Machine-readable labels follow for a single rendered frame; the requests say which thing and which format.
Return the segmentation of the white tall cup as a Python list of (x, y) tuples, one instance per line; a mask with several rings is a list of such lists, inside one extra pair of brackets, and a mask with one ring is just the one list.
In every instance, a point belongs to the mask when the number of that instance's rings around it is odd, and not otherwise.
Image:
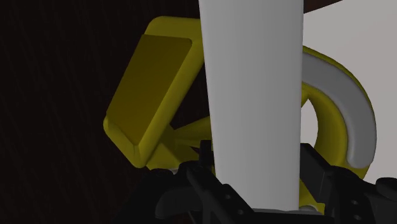
[(216, 177), (251, 207), (299, 205), (303, 0), (198, 0)]

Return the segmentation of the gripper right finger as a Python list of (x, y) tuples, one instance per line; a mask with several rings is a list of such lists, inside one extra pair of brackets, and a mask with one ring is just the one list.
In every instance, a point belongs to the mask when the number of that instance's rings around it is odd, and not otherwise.
[(368, 183), (347, 168), (330, 165), (302, 143), (300, 179), (314, 200), (325, 205), (324, 215), (334, 224), (397, 224), (397, 178)]

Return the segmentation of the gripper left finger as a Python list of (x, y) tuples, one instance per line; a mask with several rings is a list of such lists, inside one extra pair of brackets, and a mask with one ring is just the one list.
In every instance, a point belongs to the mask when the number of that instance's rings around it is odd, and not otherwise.
[(165, 219), (177, 214), (202, 214), (201, 224), (254, 224), (254, 211), (228, 184), (212, 173), (212, 142), (202, 140), (197, 161), (183, 162), (175, 182), (160, 197), (155, 216)]

